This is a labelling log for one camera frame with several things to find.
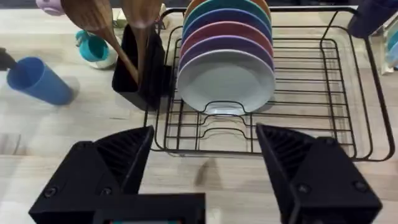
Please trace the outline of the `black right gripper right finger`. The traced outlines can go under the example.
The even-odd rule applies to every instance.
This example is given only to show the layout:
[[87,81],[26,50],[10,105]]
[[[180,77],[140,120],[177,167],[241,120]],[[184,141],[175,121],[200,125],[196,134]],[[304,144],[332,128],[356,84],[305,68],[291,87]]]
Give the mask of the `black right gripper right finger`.
[[256,124],[282,223],[372,223],[383,205],[331,137]]

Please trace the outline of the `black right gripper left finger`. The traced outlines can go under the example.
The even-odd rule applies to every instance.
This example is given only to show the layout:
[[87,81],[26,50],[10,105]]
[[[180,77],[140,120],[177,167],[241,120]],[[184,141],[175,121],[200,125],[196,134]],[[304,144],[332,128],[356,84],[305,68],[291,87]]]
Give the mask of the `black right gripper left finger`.
[[144,126],[76,142],[28,214],[36,223],[92,223],[103,199],[138,193],[153,137]]

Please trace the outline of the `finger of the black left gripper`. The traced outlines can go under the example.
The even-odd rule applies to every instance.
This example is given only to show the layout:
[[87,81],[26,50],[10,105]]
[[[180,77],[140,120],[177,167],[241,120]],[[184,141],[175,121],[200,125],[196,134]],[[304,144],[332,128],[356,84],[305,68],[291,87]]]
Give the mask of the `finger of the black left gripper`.
[[16,66],[16,61],[6,52],[5,48],[0,49],[0,70],[6,71]]

